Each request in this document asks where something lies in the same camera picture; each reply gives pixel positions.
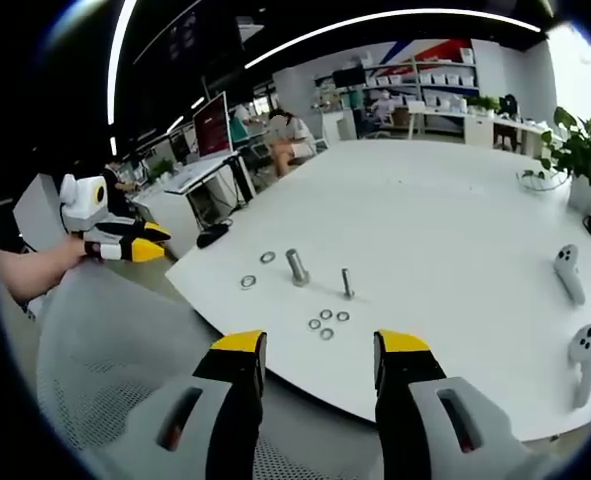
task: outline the desk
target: desk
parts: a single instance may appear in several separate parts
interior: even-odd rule
[[[527,155],[529,157],[535,157],[541,153],[542,141],[541,135],[545,131],[549,130],[546,128],[538,127],[537,125],[529,125],[522,122],[517,122],[515,120],[510,120],[506,118],[499,118],[499,117],[486,117],[480,115],[471,115],[468,113],[460,113],[460,112],[451,112],[451,111],[443,111],[437,110],[433,108],[427,108],[421,114],[411,114],[415,115],[434,115],[440,117],[452,117],[452,118],[462,118],[464,119],[464,135],[466,137],[466,144],[467,145],[477,145],[477,146],[487,146],[489,148],[493,147],[495,142],[495,137],[493,133],[493,124],[496,125],[504,125],[507,127],[512,127],[517,129],[519,132],[522,132],[521,138],[521,151],[523,155]],[[471,126],[474,122],[486,123],[489,128],[484,129],[483,127],[479,129],[478,134],[471,134],[467,135],[467,128],[470,130]],[[412,131],[409,130],[408,138],[412,138]],[[559,137],[554,135],[554,138],[558,141],[561,141]]]
[[[268,333],[267,368],[346,412],[375,419],[373,332],[417,335],[449,376],[502,407],[520,440],[591,421],[572,410],[568,344],[591,322],[591,237],[566,208],[568,189],[520,190],[534,160],[439,142],[342,142],[234,214],[230,232],[167,273],[222,333]],[[587,295],[575,307],[553,270],[574,243]],[[296,288],[284,252],[311,283]],[[278,254],[263,265],[266,251]],[[342,267],[356,291],[342,296]],[[245,275],[257,284],[242,290]],[[308,329],[322,309],[335,337]]]
[[[238,189],[246,203],[255,196],[244,160],[234,152],[186,165],[168,182],[156,183],[132,198],[146,220],[170,232],[171,239],[166,246],[176,258],[181,258],[195,245],[201,232],[186,195],[203,184],[219,200],[216,205],[221,216],[230,214],[237,204]]]

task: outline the ceiling light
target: ceiling light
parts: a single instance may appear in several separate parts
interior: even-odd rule
[[[199,97],[199,100],[197,100],[193,105],[191,105],[191,108],[193,110],[195,110],[197,107],[199,107],[202,102],[204,101],[204,97]]]
[[[175,128],[177,125],[179,125],[179,122],[181,122],[182,120],[184,120],[184,115],[182,115],[181,117],[179,117],[177,120],[175,120],[175,121],[173,122],[173,124],[172,124],[170,127],[168,127],[168,130],[166,130],[166,134],[169,134],[169,133],[171,133],[171,132],[173,131],[173,129],[174,129],[174,128]]]
[[[393,10],[390,12],[382,12],[382,13],[374,13],[371,15],[364,15],[362,17],[351,18],[350,20],[344,20],[343,22],[334,23],[333,25],[328,25],[327,27],[319,28],[313,32],[307,33],[306,35],[302,35],[301,37],[297,37],[290,42],[286,42],[279,47],[276,47],[272,50],[269,50],[263,55],[260,55],[255,60],[250,63],[247,63],[244,68],[248,69],[259,62],[266,60],[268,57],[275,55],[282,50],[286,50],[288,47],[292,47],[293,45],[303,42],[304,40],[308,40],[309,38],[313,38],[317,35],[321,35],[322,33],[330,32],[332,30],[336,30],[338,28],[347,27],[349,25],[353,25],[356,23],[366,22],[368,20],[377,20],[379,18],[386,18],[386,17],[398,17],[402,15],[423,15],[423,14],[452,14],[452,15],[467,15],[469,17],[481,17],[487,18],[489,20],[497,20],[499,22],[510,23],[517,27],[526,28],[527,30],[531,30],[533,32],[541,32],[542,29],[531,25],[529,23],[521,22],[519,20],[515,20],[510,17],[503,17],[501,15],[495,15],[494,13],[486,13],[486,12],[477,12],[475,10],[460,10],[457,8],[411,8],[407,10]]]
[[[126,36],[126,27],[131,19],[137,0],[124,0],[122,11],[117,19],[115,26],[115,35],[111,45],[111,55],[108,60],[108,87],[106,91],[106,111],[108,124],[115,123],[115,87],[117,85],[117,67],[119,66],[119,54],[122,50],[124,37]]]

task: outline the floor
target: floor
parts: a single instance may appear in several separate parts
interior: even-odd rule
[[[434,141],[450,141],[453,143],[461,143],[461,139],[449,138],[443,135],[422,135],[421,137],[425,140]],[[267,169],[266,172],[262,173],[265,178],[261,179],[262,188],[270,187],[274,184],[277,179],[272,174],[271,169]],[[144,263],[144,264],[132,264],[127,262],[108,262],[108,268],[119,275],[138,283],[149,290],[155,291],[169,299],[185,302],[183,297],[173,288],[170,282],[166,279],[165,273],[173,264],[173,260],[170,258],[162,258],[156,261]],[[542,439],[533,442],[527,442],[526,444],[539,452],[552,452],[561,458],[568,458],[573,455],[579,447],[584,443],[586,438],[590,435],[591,425],[579,428],[577,430],[560,435],[557,439]]]

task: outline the metal bolt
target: metal bolt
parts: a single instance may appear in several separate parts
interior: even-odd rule
[[[355,297],[355,291],[351,285],[351,277],[348,268],[342,268],[342,280],[344,280],[344,296],[350,300]]]
[[[310,275],[304,270],[304,265],[302,265],[302,260],[299,258],[297,250],[294,248],[288,250],[286,252],[286,260],[288,260],[288,265],[293,272],[293,285],[296,287],[306,285],[310,281]]]

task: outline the metal washer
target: metal washer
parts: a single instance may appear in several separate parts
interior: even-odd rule
[[[335,332],[333,331],[332,328],[323,328],[319,332],[319,337],[324,341],[328,341],[331,338],[333,338],[334,336],[335,336]]]
[[[262,262],[264,265],[267,263],[271,263],[275,260],[275,252],[264,252],[261,257],[259,257],[259,261]]]
[[[239,285],[240,287],[242,287],[242,290],[248,290],[250,288],[253,288],[253,285],[255,285],[256,283],[257,278],[255,277],[255,275],[246,275],[240,280]]]

